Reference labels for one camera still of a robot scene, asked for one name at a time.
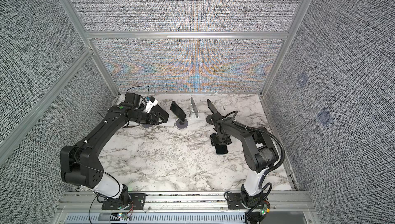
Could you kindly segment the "large black phone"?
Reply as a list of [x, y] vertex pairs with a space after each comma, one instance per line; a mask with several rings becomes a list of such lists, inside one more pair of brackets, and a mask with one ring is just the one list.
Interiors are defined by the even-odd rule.
[[216, 154], [218, 155], [225, 155], [228, 153], [227, 145], [215, 145]]

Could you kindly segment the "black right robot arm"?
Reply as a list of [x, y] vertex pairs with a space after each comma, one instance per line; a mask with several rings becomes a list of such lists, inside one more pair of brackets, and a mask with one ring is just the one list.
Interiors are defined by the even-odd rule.
[[209, 115], [206, 122], [214, 126], [211, 145], [218, 155], [227, 154], [231, 137], [242, 144], [245, 162], [250, 169], [241, 187], [241, 202], [247, 208], [256, 206], [264, 196], [262, 185], [269, 172], [279, 168], [285, 160], [285, 148], [265, 127], [252, 127], [220, 113]]

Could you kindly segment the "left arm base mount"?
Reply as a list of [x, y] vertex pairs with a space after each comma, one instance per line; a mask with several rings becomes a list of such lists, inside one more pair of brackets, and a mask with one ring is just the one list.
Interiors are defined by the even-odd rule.
[[106, 198], [102, 201], [102, 210], [143, 210], [147, 194], [129, 193], [129, 197], [122, 193], [119, 198]]

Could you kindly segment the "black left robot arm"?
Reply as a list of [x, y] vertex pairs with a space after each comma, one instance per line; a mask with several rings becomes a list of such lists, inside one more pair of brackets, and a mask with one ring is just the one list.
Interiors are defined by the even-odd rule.
[[112, 106], [103, 120], [74, 146], [60, 151], [62, 181], [85, 186], [118, 209], [128, 208], [130, 195], [126, 185], [106, 173], [98, 159], [113, 135], [129, 122], [159, 125], [168, 121], [168, 113], [154, 97], [145, 100], [141, 95], [127, 93], [125, 100]]

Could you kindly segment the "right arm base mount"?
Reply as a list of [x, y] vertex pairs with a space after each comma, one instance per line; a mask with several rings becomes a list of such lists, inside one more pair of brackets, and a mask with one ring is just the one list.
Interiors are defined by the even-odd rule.
[[261, 192], [255, 196], [248, 196], [246, 193], [236, 193], [226, 191], [224, 198], [230, 210], [259, 210], [261, 215], [265, 216], [270, 211], [270, 203], [268, 199], [263, 199], [264, 193]]

